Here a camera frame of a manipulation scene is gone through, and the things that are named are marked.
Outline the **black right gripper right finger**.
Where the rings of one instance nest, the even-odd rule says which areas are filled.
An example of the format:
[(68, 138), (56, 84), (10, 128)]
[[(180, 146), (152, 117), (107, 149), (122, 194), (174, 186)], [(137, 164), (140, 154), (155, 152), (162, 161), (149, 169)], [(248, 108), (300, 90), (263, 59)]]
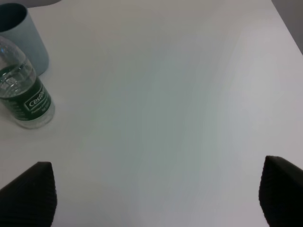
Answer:
[(258, 199), (270, 227), (301, 227), (303, 170), (282, 157), (266, 156)]

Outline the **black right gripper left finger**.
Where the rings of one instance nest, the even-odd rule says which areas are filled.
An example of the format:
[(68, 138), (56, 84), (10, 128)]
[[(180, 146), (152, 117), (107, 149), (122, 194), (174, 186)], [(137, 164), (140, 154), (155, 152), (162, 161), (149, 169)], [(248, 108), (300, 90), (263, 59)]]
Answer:
[(0, 190), (2, 227), (50, 227), (57, 207), (51, 162), (37, 162)]

